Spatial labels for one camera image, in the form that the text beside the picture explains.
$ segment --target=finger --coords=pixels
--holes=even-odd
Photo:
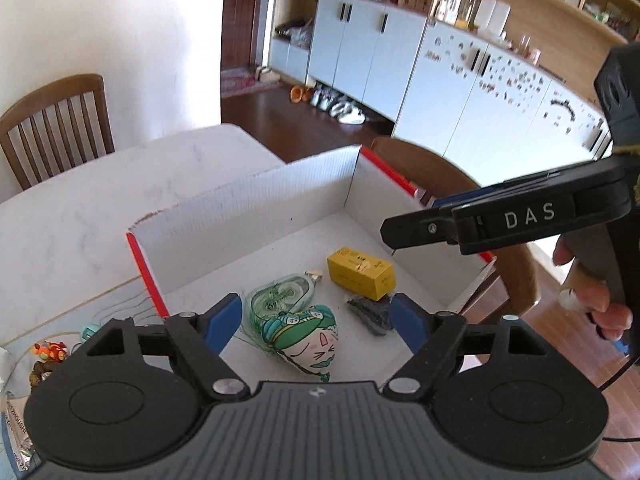
[[[604,339],[609,341],[618,341],[623,335],[622,330],[612,330],[610,328],[602,328],[600,329],[600,333],[603,335]]]
[[[564,238],[558,238],[558,242],[556,243],[556,248],[554,249],[554,254],[551,259],[554,265],[568,264],[574,259],[574,254],[565,243]]]
[[[631,309],[617,303],[610,304],[605,312],[592,312],[591,317],[603,329],[609,330],[629,330],[633,321]]]
[[[591,285],[576,288],[574,294],[583,306],[596,312],[605,312],[611,301],[609,288],[606,285]]]

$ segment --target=human hand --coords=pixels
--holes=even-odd
[[[554,250],[553,263],[555,265],[564,265],[573,259],[574,254],[560,237]],[[617,341],[622,337],[625,330],[631,328],[633,320],[631,309],[623,304],[611,303],[609,289],[606,285],[594,283],[593,285],[578,286],[572,291],[578,302],[587,311],[587,316],[591,322],[598,326],[598,334],[602,338]],[[563,301],[560,298],[562,306],[567,308],[567,305],[563,304],[565,302],[566,300]]]

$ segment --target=orange slipper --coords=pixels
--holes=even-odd
[[[292,103],[299,103],[302,101],[302,96],[305,94],[305,89],[302,86],[294,86],[289,92],[289,99],[291,99]]]
[[[302,102],[306,103],[311,101],[311,98],[314,96],[314,89],[313,88],[307,88],[305,90],[305,93],[302,95]]]

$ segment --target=orange toy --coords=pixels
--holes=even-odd
[[[38,343],[33,345],[31,352],[44,362],[55,361],[61,363],[66,358],[66,345],[63,342],[50,343],[45,341],[42,345]]]

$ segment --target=metal screw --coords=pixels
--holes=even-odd
[[[244,383],[238,379],[218,379],[213,383],[213,391],[220,395],[236,395],[244,390]]]
[[[396,394],[414,394],[420,389],[420,383],[411,377],[396,377],[389,381],[389,389]]]

